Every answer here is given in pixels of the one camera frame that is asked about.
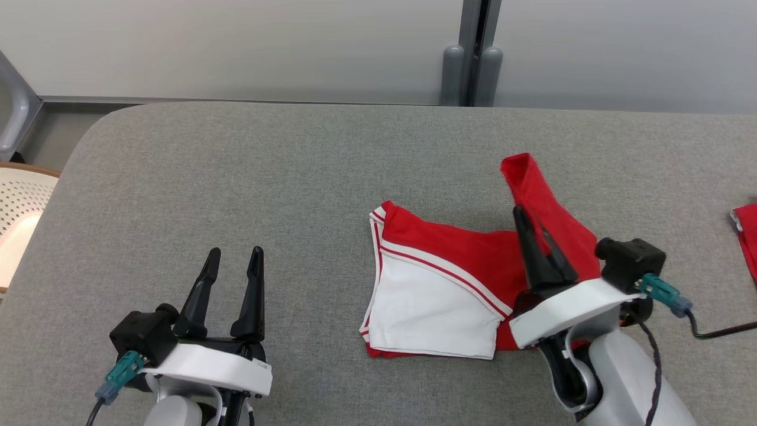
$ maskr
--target gray table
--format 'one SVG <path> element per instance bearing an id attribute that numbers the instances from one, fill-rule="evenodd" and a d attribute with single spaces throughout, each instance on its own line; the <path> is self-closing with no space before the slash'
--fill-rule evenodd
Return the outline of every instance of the gray table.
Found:
<path id="1" fill-rule="evenodd" d="M 534 352 L 493 362 L 370 359 L 357 328 L 374 265 L 368 213 L 513 229 L 498 164 L 532 152 L 598 236 L 668 253 L 705 329 L 757 319 L 726 212 L 757 182 L 757 118 L 403 106 L 173 103 L 117 111 L 76 148 L 0 306 L 2 424 L 83 424 L 129 311 L 181 306 L 223 252 L 207 326 L 226 335 L 253 246 L 266 250 L 271 396 L 258 424 L 570 424 Z M 657 309 L 665 376 L 699 424 L 755 424 L 757 333 L 699 342 Z M 635 327 L 630 330 L 647 348 Z M 103 424 L 141 424 L 126 390 Z"/>

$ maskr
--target brown rim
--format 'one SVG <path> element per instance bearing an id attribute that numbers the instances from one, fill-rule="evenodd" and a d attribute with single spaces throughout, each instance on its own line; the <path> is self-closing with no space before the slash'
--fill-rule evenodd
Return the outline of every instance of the brown rim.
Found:
<path id="1" fill-rule="evenodd" d="M 0 162 L 0 168 L 14 168 L 16 170 L 32 171 L 34 173 L 46 174 L 48 176 L 57 177 L 57 178 L 61 177 L 60 171 L 54 171 L 49 168 L 40 168 L 37 166 L 30 166 L 28 164 Z"/>

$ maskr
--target red garment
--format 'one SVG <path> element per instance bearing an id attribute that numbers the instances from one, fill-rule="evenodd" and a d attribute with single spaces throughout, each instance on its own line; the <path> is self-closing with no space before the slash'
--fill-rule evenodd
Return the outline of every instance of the red garment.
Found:
<path id="1" fill-rule="evenodd" d="M 599 277 L 600 265 L 594 255 L 597 238 L 557 202 L 531 155 L 524 153 L 505 158 L 500 169 L 516 204 L 526 210 L 537 230 L 541 226 L 549 231 L 578 273 L 579 280 Z M 528 286 L 516 232 L 477 233 L 434 224 L 391 202 L 385 202 L 372 213 L 372 226 L 377 244 L 377 286 L 383 255 L 396 256 L 443 274 L 473 293 L 502 321 L 496 330 L 496 350 L 518 349 L 507 318 L 515 298 Z M 549 246 L 541 242 L 545 254 L 548 253 Z M 366 340 L 370 312 L 371 307 L 360 328 Z M 415 355 L 374 349 L 369 341 L 366 348 L 370 356 Z"/>
<path id="2" fill-rule="evenodd" d="M 739 231 L 739 243 L 744 252 L 746 265 L 752 279 L 757 281 L 757 204 L 735 208 L 742 230 Z"/>

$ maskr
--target black cable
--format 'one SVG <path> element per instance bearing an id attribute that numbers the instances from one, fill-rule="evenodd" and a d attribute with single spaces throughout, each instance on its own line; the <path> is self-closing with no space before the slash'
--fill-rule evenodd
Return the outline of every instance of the black cable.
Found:
<path id="1" fill-rule="evenodd" d="M 102 407 L 103 404 L 105 404 L 105 398 L 97 398 L 95 408 L 93 408 L 92 412 L 89 413 L 89 420 L 87 420 L 86 426 L 92 426 L 95 423 L 95 417 L 97 417 L 97 413 L 100 411 L 100 407 Z"/>
<path id="2" fill-rule="evenodd" d="M 748 322 L 746 324 L 737 325 L 734 327 L 724 328 L 722 330 L 713 331 L 711 333 L 700 333 L 696 327 L 696 318 L 690 309 L 684 311 L 689 322 L 691 323 L 691 333 L 699 340 L 715 339 L 716 337 L 723 337 L 729 334 L 741 333 L 742 331 L 754 330 L 757 328 L 757 322 Z"/>
<path id="3" fill-rule="evenodd" d="M 662 390 L 662 362 L 660 361 L 660 349 L 657 347 L 657 341 L 652 335 L 650 329 L 641 321 L 638 315 L 633 311 L 628 311 L 628 314 L 639 324 L 639 327 L 646 333 L 646 336 L 650 339 L 650 345 L 652 347 L 653 358 L 655 362 L 655 390 L 652 392 L 652 406 L 646 414 L 646 421 L 644 426 L 652 426 L 655 413 L 657 413 L 657 405 L 660 402 L 660 391 Z"/>

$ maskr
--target white laundry basket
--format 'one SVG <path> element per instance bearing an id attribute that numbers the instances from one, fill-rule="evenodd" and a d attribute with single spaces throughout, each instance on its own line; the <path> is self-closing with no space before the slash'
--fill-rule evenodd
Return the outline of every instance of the white laundry basket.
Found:
<path id="1" fill-rule="evenodd" d="M 0 163 L 0 293 L 10 286 L 60 175 L 26 164 Z"/>

